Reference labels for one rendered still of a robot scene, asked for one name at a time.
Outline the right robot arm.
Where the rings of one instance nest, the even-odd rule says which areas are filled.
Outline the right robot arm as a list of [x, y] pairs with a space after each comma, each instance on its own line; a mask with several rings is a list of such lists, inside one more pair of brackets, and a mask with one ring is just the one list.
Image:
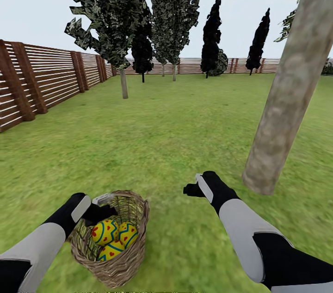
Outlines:
[[249, 278], [272, 293], [333, 293], [333, 265], [295, 249], [214, 172], [197, 173], [184, 194], [206, 197]]

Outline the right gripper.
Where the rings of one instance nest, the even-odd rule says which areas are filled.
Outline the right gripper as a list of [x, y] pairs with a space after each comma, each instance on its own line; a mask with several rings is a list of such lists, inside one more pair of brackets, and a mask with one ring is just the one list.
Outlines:
[[184, 187], [184, 194], [187, 194], [188, 196], [197, 196], [197, 197], [206, 197], [205, 195], [202, 195], [199, 193], [197, 189], [197, 183], [196, 184], [187, 184], [186, 187]]

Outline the easter egg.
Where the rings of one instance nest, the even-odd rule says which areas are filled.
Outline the easter egg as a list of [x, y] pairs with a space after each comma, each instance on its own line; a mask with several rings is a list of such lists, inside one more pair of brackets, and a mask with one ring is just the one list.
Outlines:
[[121, 241], [115, 240], [102, 249], [98, 261], [107, 261], [122, 253], [124, 245]]
[[[118, 222], [114, 219], [106, 219], [97, 223], [92, 230], [92, 242], [104, 248], [111, 242], [118, 240]], [[120, 241], [120, 240], [119, 240]]]
[[[137, 229], [136, 226], [129, 221], [123, 221], [122, 223], [118, 223], [118, 237], [124, 245], [124, 250], [126, 250], [137, 238]], [[124, 251], [123, 250], [123, 251]]]

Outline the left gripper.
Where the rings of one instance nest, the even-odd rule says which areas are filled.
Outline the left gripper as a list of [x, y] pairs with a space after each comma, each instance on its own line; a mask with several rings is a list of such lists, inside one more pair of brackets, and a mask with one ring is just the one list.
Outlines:
[[109, 219], [112, 216], [119, 216], [119, 212], [117, 211], [115, 206], [111, 206], [111, 204], [107, 203], [105, 205], [96, 205], [96, 213], [95, 215], [88, 219], [84, 220], [84, 227], [94, 226], [97, 223]]

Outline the wicker basket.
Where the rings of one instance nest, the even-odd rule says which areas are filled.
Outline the wicker basket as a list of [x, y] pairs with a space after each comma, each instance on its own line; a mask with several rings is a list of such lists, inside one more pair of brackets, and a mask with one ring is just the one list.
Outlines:
[[[86, 227], [82, 234], [84, 223], [80, 220], [67, 240], [71, 244], [71, 252], [75, 260], [89, 270], [106, 287], [115, 289], [130, 282], [143, 262], [150, 202], [148, 199], [144, 200], [132, 190], [117, 190], [111, 192], [111, 194], [115, 198], [116, 208], [126, 211], [123, 214], [125, 219], [129, 222], [134, 222], [138, 235], [135, 241], [114, 258], [107, 261], [98, 261], [98, 257], [104, 247], [100, 245], [96, 247], [95, 244], [91, 246], [92, 226]], [[120, 202], [125, 202], [125, 204]], [[131, 207], [132, 205], [135, 210]]]

